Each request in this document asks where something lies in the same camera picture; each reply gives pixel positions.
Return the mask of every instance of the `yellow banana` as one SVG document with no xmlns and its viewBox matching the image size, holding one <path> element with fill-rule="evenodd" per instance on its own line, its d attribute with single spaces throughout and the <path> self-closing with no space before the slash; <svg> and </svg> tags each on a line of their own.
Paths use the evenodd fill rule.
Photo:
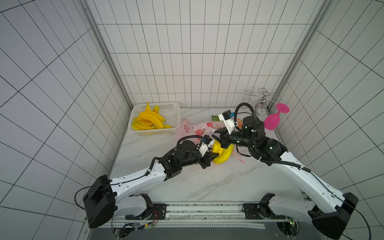
<svg viewBox="0 0 384 240">
<path fill-rule="evenodd" d="M 212 146 L 212 152 L 219 153 L 220 150 L 220 143 L 218 141 L 214 142 L 214 145 Z"/>
<path fill-rule="evenodd" d="M 145 107 L 145 110 L 146 111 L 150 111 L 151 110 L 151 108 L 149 107 L 149 102 L 147 102 L 147 106 Z"/>
<path fill-rule="evenodd" d="M 143 115 L 143 116 L 138 117 L 138 119 L 139 120 L 142 120 L 142 119 L 143 120 L 148 120 L 148 121 L 152 122 L 153 124 L 155 124 L 155 126 L 157 128 L 159 128 L 159 129 L 164 128 L 164 124 L 157 117 Z"/>
<path fill-rule="evenodd" d="M 222 154 L 220 154 L 218 157 L 216 157 L 213 160 L 213 162 L 216 164 L 220 164 L 220 163 L 225 162 L 231 156 L 232 151 L 233 151 L 233 144 L 231 144 L 227 149 L 223 149 Z"/>
<path fill-rule="evenodd" d="M 154 126 L 153 126 L 153 127 L 146 127 L 146 126 L 142 126 L 142 125 L 140 125 L 140 124 L 138 124 L 138 123 L 136 123 L 136 122 L 132 122 L 132 125 L 135 125 L 137 128 L 140 128 L 140 129 L 142 129 L 142 130 L 155 129 Z"/>
<path fill-rule="evenodd" d="M 137 130 L 137 131 L 138 131 L 138 130 L 142 130 L 142 129 L 136 127 L 136 125 L 133 125 L 133 124 L 132 124 L 132 127 L 133 127 L 133 129 L 135 129 L 135 130 Z"/>
<path fill-rule="evenodd" d="M 153 112 L 153 111 L 147 111 L 147 110 L 145 110 L 145 111 L 139 113 L 138 118 L 139 118 L 141 115 L 143 115 L 143 114 L 147 114 L 147 113 L 156 116 L 156 117 L 157 117 L 158 119 L 160 119 L 162 122 L 165 122 L 165 121 L 166 121 L 166 120 L 164 119 L 164 117 L 161 116 L 160 114 L 155 113 L 155 112 Z"/>
<path fill-rule="evenodd" d="M 136 123 L 140 124 L 141 126 L 145 126 L 145 127 L 151 127 L 153 126 L 153 123 L 148 121 L 148 120 L 137 120 L 135 121 Z"/>
<path fill-rule="evenodd" d="M 159 110 L 160 110 L 159 106 L 156 105 L 156 106 L 153 107 L 152 112 L 159 113 Z"/>
<path fill-rule="evenodd" d="M 220 147 L 220 149 L 218 151 L 218 153 L 219 153 L 218 155 L 221 156 L 221 154 L 223 154 L 224 150 L 225 150 L 225 148 Z"/>
</svg>

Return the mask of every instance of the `plastic bag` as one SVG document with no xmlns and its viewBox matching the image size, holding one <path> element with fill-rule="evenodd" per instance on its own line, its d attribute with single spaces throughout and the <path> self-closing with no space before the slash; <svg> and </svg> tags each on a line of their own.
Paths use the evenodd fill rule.
<svg viewBox="0 0 384 240">
<path fill-rule="evenodd" d="M 175 132 L 176 142 L 182 137 L 191 135 L 212 136 L 216 129 L 210 126 L 206 123 L 200 123 L 198 125 L 190 124 L 188 119 L 183 119 L 180 123 L 180 127 Z M 188 140 L 191 140 L 195 144 L 200 143 L 199 138 L 190 138 Z"/>
<path fill-rule="evenodd" d="M 207 122 L 207 123 L 200 123 L 198 125 L 190 124 L 188 119 L 183 119 L 182 122 L 180 123 L 180 127 L 176 130 L 175 132 L 175 137 L 176 137 L 176 142 L 186 136 L 191 136 L 191 135 L 208 135 L 212 136 L 213 133 L 219 129 L 225 127 L 224 122 L 221 121 L 212 121 L 212 122 Z M 190 138 L 188 139 L 195 144 L 200 143 L 199 138 Z M 235 149 L 233 149 L 233 155 L 237 158 L 242 163 L 245 163 L 244 157 L 241 155 L 237 155 Z"/>
</svg>

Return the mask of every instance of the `grid tile wall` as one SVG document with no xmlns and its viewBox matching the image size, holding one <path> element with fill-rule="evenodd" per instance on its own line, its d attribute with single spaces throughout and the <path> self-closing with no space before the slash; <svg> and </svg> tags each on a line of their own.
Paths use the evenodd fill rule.
<svg viewBox="0 0 384 240">
<path fill-rule="evenodd" d="M 320 0 L 87 0 L 133 104 L 237 106 L 279 85 Z"/>
<path fill-rule="evenodd" d="M 278 126 L 303 164 L 359 198 L 357 209 L 372 226 L 372 239 L 384 235 L 383 5 L 333 3 L 283 88 L 282 102 L 291 112 L 280 115 Z M 347 232 L 367 239 L 365 226 L 354 213 Z"/>
<path fill-rule="evenodd" d="M 108 173 L 127 102 L 80 2 L 0 11 L 0 232 L 74 240 L 85 217 L 74 194 Z"/>
</svg>

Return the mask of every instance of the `white marble surface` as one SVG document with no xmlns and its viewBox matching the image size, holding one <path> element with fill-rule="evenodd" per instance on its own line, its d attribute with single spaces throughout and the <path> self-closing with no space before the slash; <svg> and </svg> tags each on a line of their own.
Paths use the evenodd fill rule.
<svg viewBox="0 0 384 240">
<path fill-rule="evenodd" d="M 191 124 L 199 124 L 211 121 L 211 115 L 218 115 L 225 110 L 227 109 L 180 111 L 181 119 L 189 119 Z M 245 116 L 247 114 L 239 114 L 238 118 Z M 277 139 L 273 131 L 266 130 L 266 135 Z M 147 168 L 153 157 L 163 156 L 176 142 L 174 134 L 138 136 L 128 132 L 111 177 L 120 177 Z M 244 147 L 240 148 L 240 151 L 247 153 Z M 212 163 L 208 171 L 199 165 L 184 167 L 178 176 L 143 193 L 149 194 L 153 202 L 260 201 L 268 192 L 291 199 L 302 199 L 299 188 L 282 173 L 252 157 L 244 158 L 245 163 L 242 163 L 232 155 L 222 164 Z"/>
</svg>

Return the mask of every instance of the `plastic basket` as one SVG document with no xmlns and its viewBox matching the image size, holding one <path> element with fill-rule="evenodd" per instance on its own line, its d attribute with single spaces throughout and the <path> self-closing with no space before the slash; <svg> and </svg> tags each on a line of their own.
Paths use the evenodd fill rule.
<svg viewBox="0 0 384 240">
<path fill-rule="evenodd" d="M 177 102 L 169 103 L 150 103 L 149 107 L 153 109 L 154 106 L 159 106 L 159 114 L 165 118 L 165 124 L 169 126 L 174 126 L 173 128 L 164 128 L 164 129 L 150 129 L 150 130 L 135 130 L 132 127 L 133 119 L 136 118 L 139 113 L 145 110 L 147 106 L 144 104 L 137 104 L 133 107 L 131 116 L 129 117 L 128 131 L 135 133 L 137 135 L 152 135 L 160 133 L 175 133 L 180 126 L 180 105 Z"/>
</svg>

